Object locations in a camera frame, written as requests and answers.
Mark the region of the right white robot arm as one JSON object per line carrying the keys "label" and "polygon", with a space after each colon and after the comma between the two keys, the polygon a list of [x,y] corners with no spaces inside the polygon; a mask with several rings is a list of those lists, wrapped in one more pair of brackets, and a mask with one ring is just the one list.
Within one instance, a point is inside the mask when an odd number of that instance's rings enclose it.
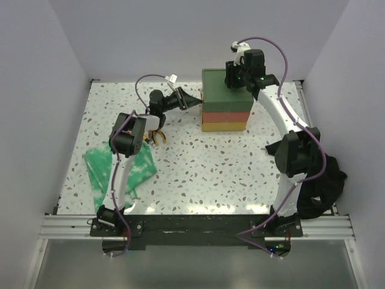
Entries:
{"label": "right white robot arm", "polygon": [[241,43],[233,47],[232,52],[235,53],[234,60],[226,62],[226,86],[230,89],[246,88],[266,109],[282,138],[266,146],[280,172],[279,189],[269,217],[256,226],[280,237],[290,228],[298,227],[297,202],[301,181],[318,159],[320,132],[301,120],[281,94],[277,78],[266,74],[265,56],[260,49]]}

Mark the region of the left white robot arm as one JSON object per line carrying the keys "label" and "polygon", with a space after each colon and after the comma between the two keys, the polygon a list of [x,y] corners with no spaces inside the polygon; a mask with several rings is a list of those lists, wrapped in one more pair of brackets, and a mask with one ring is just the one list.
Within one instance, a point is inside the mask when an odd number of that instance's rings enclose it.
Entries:
{"label": "left white robot arm", "polygon": [[144,114],[133,111],[117,116],[109,137],[112,152],[111,175],[106,196],[96,217],[109,235],[118,236],[124,231],[126,185],[145,133],[159,131],[164,126],[166,112],[177,108],[183,111],[202,103],[201,99],[189,95],[182,87],[175,88],[169,96],[164,96],[160,90],[154,90],[149,94],[149,105]]}

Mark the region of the yellow drawer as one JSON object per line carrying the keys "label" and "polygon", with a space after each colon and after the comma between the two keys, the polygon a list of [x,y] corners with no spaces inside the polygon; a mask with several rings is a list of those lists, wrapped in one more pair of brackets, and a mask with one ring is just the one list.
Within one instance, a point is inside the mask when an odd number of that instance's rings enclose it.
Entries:
{"label": "yellow drawer", "polygon": [[203,132],[244,131],[247,122],[202,122]]}

